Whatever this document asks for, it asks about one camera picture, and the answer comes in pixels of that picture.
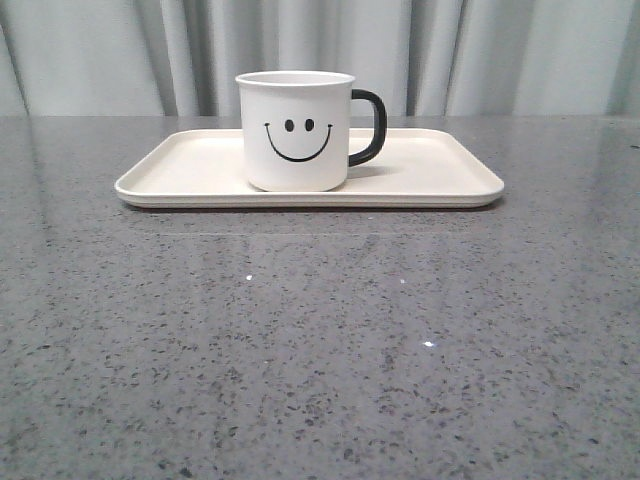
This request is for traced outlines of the white smiley mug black handle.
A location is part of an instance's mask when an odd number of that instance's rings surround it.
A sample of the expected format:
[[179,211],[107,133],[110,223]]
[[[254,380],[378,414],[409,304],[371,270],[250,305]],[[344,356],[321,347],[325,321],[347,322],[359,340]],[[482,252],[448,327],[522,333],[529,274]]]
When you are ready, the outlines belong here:
[[[322,192],[343,184],[348,169],[372,160],[387,133],[387,113],[375,93],[355,89],[355,77],[324,71],[262,71],[236,77],[248,182],[267,192]],[[351,102],[373,111],[373,137],[349,152]]]

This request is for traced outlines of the cream rectangular plastic tray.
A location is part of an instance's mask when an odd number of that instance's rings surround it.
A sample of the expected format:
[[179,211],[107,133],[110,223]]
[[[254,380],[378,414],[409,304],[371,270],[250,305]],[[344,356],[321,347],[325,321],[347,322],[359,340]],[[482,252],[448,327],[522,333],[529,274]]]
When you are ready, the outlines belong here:
[[372,161],[350,169],[327,192],[263,192],[242,168],[238,129],[174,133],[114,184],[126,203],[146,208],[472,208],[501,197],[504,182],[448,133],[391,128]]

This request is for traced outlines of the pale grey curtain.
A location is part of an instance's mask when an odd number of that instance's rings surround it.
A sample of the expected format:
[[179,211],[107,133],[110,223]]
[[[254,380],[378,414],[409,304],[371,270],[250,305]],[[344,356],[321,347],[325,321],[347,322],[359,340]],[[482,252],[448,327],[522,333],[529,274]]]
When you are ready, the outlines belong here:
[[352,74],[396,116],[637,115],[635,1],[5,1],[5,116],[234,116],[237,75]]

